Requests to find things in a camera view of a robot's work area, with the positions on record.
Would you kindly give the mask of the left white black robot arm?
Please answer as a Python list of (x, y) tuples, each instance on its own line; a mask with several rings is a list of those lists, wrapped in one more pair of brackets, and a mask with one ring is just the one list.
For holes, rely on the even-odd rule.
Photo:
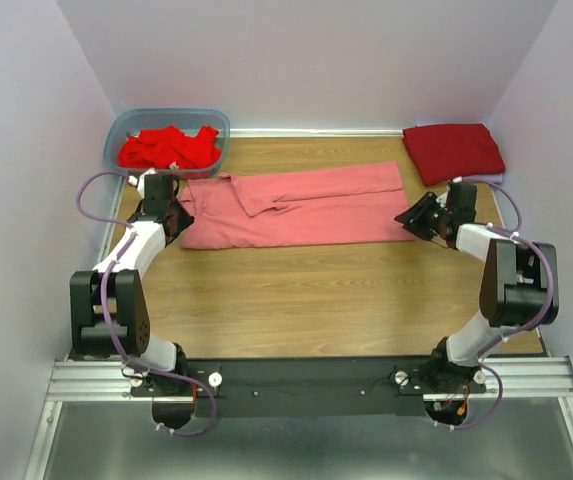
[(97, 174), (80, 188), (76, 207), (84, 217), (124, 227), (124, 234), (92, 269), (75, 272), (69, 283), (73, 351), (80, 356), (118, 356), (125, 376), (164, 395), (195, 395), (183, 348), (152, 333), (143, 277), (167, 246), (194, 222), (177, 199), (179, 181), (153, 169), (122, 177), (140, 200), (126, 220), (104, 218), (82, 206)]

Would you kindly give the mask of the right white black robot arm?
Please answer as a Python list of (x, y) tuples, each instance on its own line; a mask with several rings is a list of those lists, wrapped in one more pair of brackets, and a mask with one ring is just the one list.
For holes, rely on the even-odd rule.
[(457, 333), (443, 338), (413, 374), (437, 392), (473, 380), (488, 354), (511, 337), (552, 323), (559, 311), (557, 253), (516, 231), (476, 221), (477, 187), (461, 180), (445, 194), (424, 194), (395, 221), (415, 237), (446, 245), (484, 263), (478, 310)]

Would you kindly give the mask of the pink t-shirt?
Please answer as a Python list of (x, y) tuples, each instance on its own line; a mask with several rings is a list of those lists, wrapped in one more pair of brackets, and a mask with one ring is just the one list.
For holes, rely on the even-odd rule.
[(185, 249), (410, 241), (395, 221), (408, 200), (394, 162), (188, 181)]

